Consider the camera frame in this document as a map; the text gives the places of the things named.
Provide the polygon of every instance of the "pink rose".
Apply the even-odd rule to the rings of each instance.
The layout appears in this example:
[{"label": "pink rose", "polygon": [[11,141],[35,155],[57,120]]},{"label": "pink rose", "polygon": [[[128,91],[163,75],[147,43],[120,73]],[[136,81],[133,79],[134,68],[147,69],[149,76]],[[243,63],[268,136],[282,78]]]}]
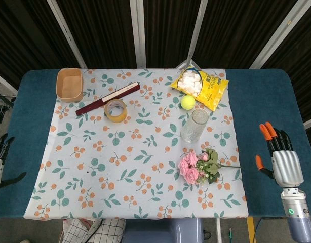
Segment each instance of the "pink rose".
[{"label": "pink rose", "polygon": [[186,175],[186,173],[188,171],[188,163],[187,163],[187,161],[184,158],[182,158],[180,160],[180,163],[179,163],[178,167],[179,167],[180,174],[182,176]]},{"label": "pink rose", "polygon": [[205,152],[202,153],[202,154],[200,155],[199,159],[202,159],[202,160],[204,160],[204,161],[208,161],[208,154],[205,153]]},{"label": "pink rose", "polygon": [[192,167],[195,167],[195,166],[196,166],[196,163],[197,163],[197,161],[198,161],[198,158],[197,158],[197,156],[196,156],[196,154],[195,154],[194,151],[189,152],[188,154],[186,154],[186,156],[185,156],[184,159],[185,159],[185,160],[188,162],[188,164],[189,164],[190,166],[192,166]]},{"label": "pink rose", "polygon": [[187,173],[184,175],[184,178],[189,185],[194,185],[198,179],[198,175],[199,173],[196,168],[189,168]]}]

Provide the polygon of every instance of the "robotic hand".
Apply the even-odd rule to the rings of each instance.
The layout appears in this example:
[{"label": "robotic hand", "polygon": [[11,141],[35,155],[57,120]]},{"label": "robotic hand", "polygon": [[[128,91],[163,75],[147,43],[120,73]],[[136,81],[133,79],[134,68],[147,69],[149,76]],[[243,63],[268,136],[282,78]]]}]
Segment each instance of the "robotic hand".
[{"label": "robotic hand", "polygon": [[6,143],[4,143],[7,135],[8,134],[6,133],[0,137],[0,187],[4,187],[4,186],[8,186],[10,184],[16,183],[16,182],[20,181],[21,179],[23,179],[26,175],[26,172],[23,172],[18,177],[14,178],[14,179],[5,180],[5,181],[1,180],[2,175],[3,175],[4,164],[6,162],[6,157],[8,154],[8,149],[9,149],[10,144],[13,142],[13,140],[15,138],[15,137],[11,137],[6,141]]},{"label": "robotic hand", "polygon": [[270,123],[260,124],[260,130],[267,141],[273,171],[262,165],[259,155],[256,155],[257,168],[271,179],[275,179],[283,189],[281,198],[292,238],[296,242],[311,243],[311,218],[306,194],[298,189],[304,179],[297,153],[293,151],[286,132],[278,131]]}]

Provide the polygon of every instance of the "floral tablecloth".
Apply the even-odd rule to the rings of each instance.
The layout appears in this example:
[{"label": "floral tablecloth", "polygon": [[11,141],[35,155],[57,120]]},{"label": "floral tablecloth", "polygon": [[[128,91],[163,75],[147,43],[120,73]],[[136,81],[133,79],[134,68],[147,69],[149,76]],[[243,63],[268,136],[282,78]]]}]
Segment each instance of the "floral tablecloth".
[{"label": "floral tablecloth", "polygon": [[[224,69],[204,69],[225,78]],[[180,106],[183,94],[169,87],[178,69],[83,70],[84,98],[56,100],[50,132],[35,188],[24,217],[184,218],[247,217],[238,168],[221,168],[209,185],[189,186],[179,175],[179,160],[193,149],[214,148],[224,165],[239,166],[238,146],[228,90],[199,142],[181,140],[191,111]],[[100,107],[76,116],[94,100],[140,82],[127,95],[128,116],[112,123]]]}]

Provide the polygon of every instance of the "tennis ball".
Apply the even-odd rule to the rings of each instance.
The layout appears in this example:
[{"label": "tennis ball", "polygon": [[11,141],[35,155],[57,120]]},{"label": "tennis ball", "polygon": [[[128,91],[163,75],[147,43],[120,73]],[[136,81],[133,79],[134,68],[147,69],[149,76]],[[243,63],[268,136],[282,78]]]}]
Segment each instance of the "tennis ball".
[{"label": "tennis ball", "polygon": [[185,95],[180,101],[181,107],[185,110],[191,110],[195,106],[195,99],[191,95]]}]

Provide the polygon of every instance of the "orange fingertip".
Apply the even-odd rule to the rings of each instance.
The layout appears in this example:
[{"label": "orange fingertip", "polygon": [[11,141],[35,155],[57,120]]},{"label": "orange fingertip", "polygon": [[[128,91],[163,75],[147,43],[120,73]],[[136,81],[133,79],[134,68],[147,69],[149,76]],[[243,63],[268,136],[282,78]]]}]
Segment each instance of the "orange fingertip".
[{"label": "orange fingertip", "polygon": [[261,132],[262,132],[262,134],[263,134],[263,136],[264,136],[266,141],[273,139],[264,124],[260,124],[259,128],[260,128],[260,130],[261,130]]},{"label": "orange fingertip", "polygon": [[272,137],[277,137],[277,133],[275,131],[275,129],[272,127],[272,125],[269,123],[269,122],[266,122],[265,123],[268,131],[269,131],[269,134],[272,136]]},{"label": "orange fingertip", "polygon": [[261,157],[258,154],[256,155],[256,165],[259,171],[261,169],[264,169],[264,166],[262,165]]}]

